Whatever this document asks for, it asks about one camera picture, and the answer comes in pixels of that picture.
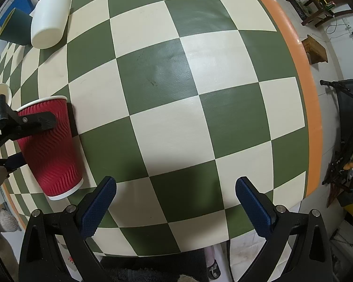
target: cable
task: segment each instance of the cable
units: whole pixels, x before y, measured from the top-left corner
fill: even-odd
[[[335,39],[335,38],[339,38],[339,37],[341,37],[341,36],[344,36],[344,35],[348,35],[348,34],[350,34],[350,32],[348,32],[348,33],[345,33],[345,34],[342,34],[342,35],[340,35],[340,36],[337,36],[337,37],[332,37],[332,38],[330,38],[330,39]]]
[[[333,30],[332,33],[327,33],[327,35],[333,34],[333,33],[336,31],[336,28],[337,28],[338,25],[345,25],[345,26],[348,27],[348,28],[350,27],[350,25],[349,25],[349,24],[346,24],[345,22],[344,22],[344,24],[337,24],[337,18],[336,18],[336,17],[335,17],[335,20],[336,20],[336,24],[335,24],[335,25],[332,24],[332,25],[327,26],[327,28],[326,28],[326,33],[327,33],[327,30],[328,30],[329,27],[334,26],[335,29]]]

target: blue gripper pad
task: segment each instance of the blue gripper pad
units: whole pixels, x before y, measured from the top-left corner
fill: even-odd
[[[237,198],[254,226],[257,235],[268,239],[272,233],[271,218],[243,178],[238,178],[235,184]]]
[[[110,177],[81,216],[80,234],[84,240],[94,235],[115,194],[116,182]]]

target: floor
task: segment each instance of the floor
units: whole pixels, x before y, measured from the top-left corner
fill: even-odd
[[[336,54],[324,29],[310,26],[302,26],[301,19],[293,6],[285,0],[276,0],[290,21],[294,25],[300,40],[306,39],[307,35],[311,35],[326,49],[328,63],[318,63],[311,65],[311,72],[314,77],[316,89],[318,92],[322,126],[323,126],[323,153],[321,160],[320,180],[323,181],[327,166],[334,155],[335,148],[340,140],[340,121],[338,115],[337,97],[334,91],[319,84],[320,80],[336,81],[342,80],[340,66]],[[319,185],[319,187],[308,197],[306,197],[300,206],[300,212],[308,213],[311,209],[318,209],[323,216],[326,224],[328,235],[338,227],[343,220],[344,213],[337,200],[326,208],[326,201],[329,194],[329,186]]]

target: screw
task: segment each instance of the screw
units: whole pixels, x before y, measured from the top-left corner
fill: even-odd
[[[32,215],[33,215],[34,217],[37,217],[39,214],[40,214],[40,210],[39,210],[39,209],[36,209],[36,210],[34,210],[34,211],[32,212]]]
[[[68,207],[65,208],[68,213],[72,213],[76,211],[76,206],[74,204],[70,204]]]
[[[312,214],[313,216],[315,216],[315,217],[319,217],[319,216],[320,216],[320,212],[319,212],[317,209],[313,209],[313,210],[311,211],[311,214]]]
[[[276,210],[277,210],[277,212],[280,212],[280,213],[286,212],[286,208],[280,204],[276,206]]]

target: cream square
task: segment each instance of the cream square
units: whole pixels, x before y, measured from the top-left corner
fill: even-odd
[[[221,0],[238,30],[276,29],[258,0]]]
[[[7,50],[7,55],[5,56],[4,66],[6,66],[9,60],[12,58],[15,46],[16,45],[14,43],[11,43],[11,45],[9,46]]]
[[[273,190],[273,204],[282,204],[287,209],[291,209],[294,205],[303,199],[305,192],[306,172],[299,174],[292,180],[285,182],[281,186]]]
[[[65,45],[38,68],[39,98],[49,97],[67,84],[67,46]]]
[[[238,178],[246,176],[260,193],[273,189],[271,141],[216,159],[225,209],[239,204],[235,194]]]
[[[31,48],[22,61],[21,69],[21,86],[34,73],[39,65],[40,50]]]
[[[69,16],[67,42],[108,19],[107,0],[94,0],[86,4]]]
[[[271,139],[305,126],[301,97],[295,77],[260,82]]]
[[[17,110],[21,107],[21,88],[19,88],[15,95],[12,95],[12,103],[10,104],[10,107],[13,110]]]
[[[79,134],[129,115],[116,59],[73,80],[69,92]]]
[[[31,194],[22,194],[21,196],[24,199],[24,202],[27,208],[29,209],[30,213],[33,212],[35,209],[38,209]]]
[[[237,30],[191,35],[180,40],[199,94],[257,82]]]
[[[204,248],[229,239],[225,210],[168,225],[181,252]]]
[[[20,45],[17,48],[17,50],[13,53],[13,60],[12,60],[11,68],[10,68],[10,74],[13,73],[13,71],[16,69],[16,67],[19,65],[19,63],[23,59],[24,51],[25,51],[25,47]]]
[[[90,171],[90,167],[86,160],[84,150],[82,149],[80,136],[73,137],[72,141],[73,141],[74,149],[77,153],[77,159],[79,161],[80,170],[82,171],[82,179],[84,180],[80,189],[94,188],[97,186],[97,184]]]
[[[22,211],[22,208],[21,208],[20,204],[19,204],[18,201],[17,201],[16,195],[14,195],[14,194],[9,194],[9,195],[10,195],[10,198],[12,199],[12,201],[13,201],[13,204],[14,204],[14,207],[16,208],[16,210],[17,210],[20,214],[24,215],[24,212]]]
[[[117,58],[179,37],[164,1],[122,13],[111,18],[110,23]]]
[[[10,173],[10,174],[9,174],[8,180],[9,180],[10,186],[12,187],[13,193],[14,193],[14,194],[21,194],[20,189],[18,188],[16,179],[15,179],[14,176],[13,176],[13,173]]]
[[[215,158],[199,96],[131,115],[150,176]]]
[[[29,193],[43,193],[29,166],[26,164],[20,167]]]
[[[109,212],[119,227],[167,223],[149,177],[119,182]]]
[[[136,256],[119,228],[98,228],[92,239],[103,253],[122,256]]]

